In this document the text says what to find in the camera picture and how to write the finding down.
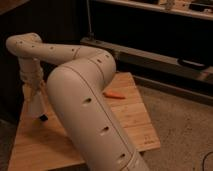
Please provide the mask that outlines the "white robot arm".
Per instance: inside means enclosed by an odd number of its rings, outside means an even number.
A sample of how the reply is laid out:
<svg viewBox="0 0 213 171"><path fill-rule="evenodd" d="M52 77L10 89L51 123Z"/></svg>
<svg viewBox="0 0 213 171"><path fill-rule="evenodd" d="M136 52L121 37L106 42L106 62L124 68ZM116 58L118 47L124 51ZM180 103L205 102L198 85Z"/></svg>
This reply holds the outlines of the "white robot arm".
<svg viewBox="0 0 213 171"><path fill-rule="evenodd" d="M24 82L37 86L45 61L56 68L46 87L61 125L90 171L150 171L102 95L116 73L113 56L85 45L44 43L36 33L11 36Z"/></svg>

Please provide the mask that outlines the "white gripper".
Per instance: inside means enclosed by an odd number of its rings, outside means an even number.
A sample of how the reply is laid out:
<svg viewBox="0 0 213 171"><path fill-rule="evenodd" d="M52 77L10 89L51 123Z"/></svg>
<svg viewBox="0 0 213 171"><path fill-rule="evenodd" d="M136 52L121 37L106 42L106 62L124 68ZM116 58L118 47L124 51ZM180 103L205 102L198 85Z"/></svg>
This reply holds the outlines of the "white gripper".
<svg viewBox="0 0 213 171"><path fill-rule="evenodd" d="M45 83L41 81L37 87L33 87L29 83L22 86L24 94L24 102L26 105L26 113L31 117L39 118L41 121L47 121L45 115Z"/></svg>

